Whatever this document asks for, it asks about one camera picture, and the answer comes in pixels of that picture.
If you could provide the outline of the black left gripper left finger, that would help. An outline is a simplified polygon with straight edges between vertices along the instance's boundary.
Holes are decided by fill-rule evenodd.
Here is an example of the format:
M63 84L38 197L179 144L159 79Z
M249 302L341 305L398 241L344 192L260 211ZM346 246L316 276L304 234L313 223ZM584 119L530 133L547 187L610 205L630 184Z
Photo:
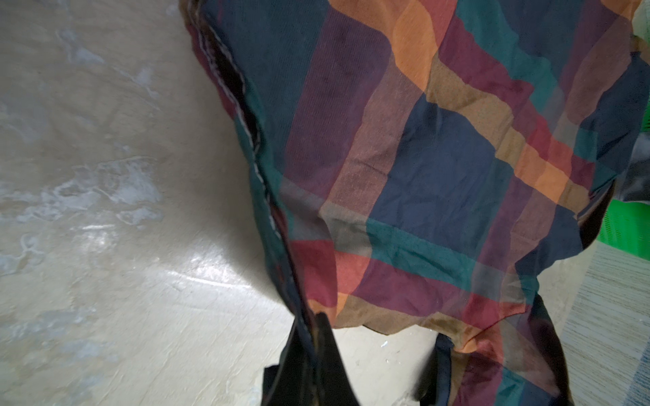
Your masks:
M279 363L264 370L262 405L357 405L328 317L295 320Z

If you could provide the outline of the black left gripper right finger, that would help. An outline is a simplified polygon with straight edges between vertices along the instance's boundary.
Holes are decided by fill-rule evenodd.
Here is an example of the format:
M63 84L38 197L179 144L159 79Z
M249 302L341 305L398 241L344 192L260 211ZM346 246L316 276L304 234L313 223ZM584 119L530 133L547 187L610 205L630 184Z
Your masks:
M442 333L425 363L416 387L415 399L421 406L446 406L451 394L451 339Z

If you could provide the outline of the multicolour plaid long sleeve shirt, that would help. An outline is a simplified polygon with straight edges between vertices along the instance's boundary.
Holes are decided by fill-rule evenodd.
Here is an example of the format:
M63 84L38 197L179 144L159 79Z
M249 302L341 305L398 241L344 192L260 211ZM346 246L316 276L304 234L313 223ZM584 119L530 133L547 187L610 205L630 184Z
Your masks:
M569 405L538 277L596 240L649 96L636 1L182 1L305 330L449 337L447 405Z

